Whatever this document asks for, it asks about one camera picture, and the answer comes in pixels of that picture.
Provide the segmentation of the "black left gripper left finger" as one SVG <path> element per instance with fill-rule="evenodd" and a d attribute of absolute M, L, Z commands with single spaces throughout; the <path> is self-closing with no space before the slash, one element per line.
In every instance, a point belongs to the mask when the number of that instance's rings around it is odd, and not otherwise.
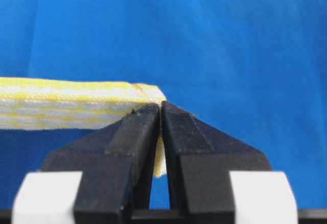
<path fill-rule="evenodd" d="M 45 158 L 43 172 L 82 172 L 76 223 L 126 223 L 134 206 L 148 206 L 159 112 L 148 104 Z"/>

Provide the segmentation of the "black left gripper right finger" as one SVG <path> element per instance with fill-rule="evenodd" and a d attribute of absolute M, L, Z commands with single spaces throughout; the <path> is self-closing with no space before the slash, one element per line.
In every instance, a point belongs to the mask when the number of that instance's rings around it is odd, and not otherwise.
<path fill-rule="evenodd" d="M 168 101 L 161 125 L 172 206 L 188 223 L 234 223 L 229 172 L 270 171 L 265 154 Z"/>

